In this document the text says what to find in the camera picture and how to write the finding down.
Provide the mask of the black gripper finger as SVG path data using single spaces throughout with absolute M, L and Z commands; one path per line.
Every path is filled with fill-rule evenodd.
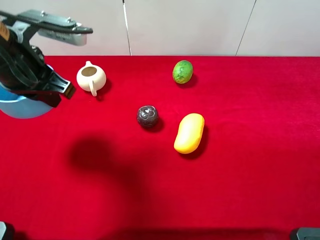
M 75 86 L 54 71 L 48 78 L 40 81 L 34 89 L 17 90 L 18 95 L 41 101 L 53 108 L 60 104 L 61 97 L 70 100 L 75 92 Z

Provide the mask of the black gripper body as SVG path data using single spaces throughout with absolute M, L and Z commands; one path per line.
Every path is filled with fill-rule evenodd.
M 0 35 L 0 84 L 19 95 L 46 94 L 52 70 L 45 64 L 44 55 L 30 44 L 38 28 L 31 24 L 6 18 Z

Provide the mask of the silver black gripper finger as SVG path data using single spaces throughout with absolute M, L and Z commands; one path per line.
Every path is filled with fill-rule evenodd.
M 18 21 L 37 27 L 37 33 L 49 39 L 64 42 L 74 46 L 84 46 L 87 35 L 93 29 L 83 26 L 71 17 L 49 14 L 44 10 L 30 9 L 16 15 Z

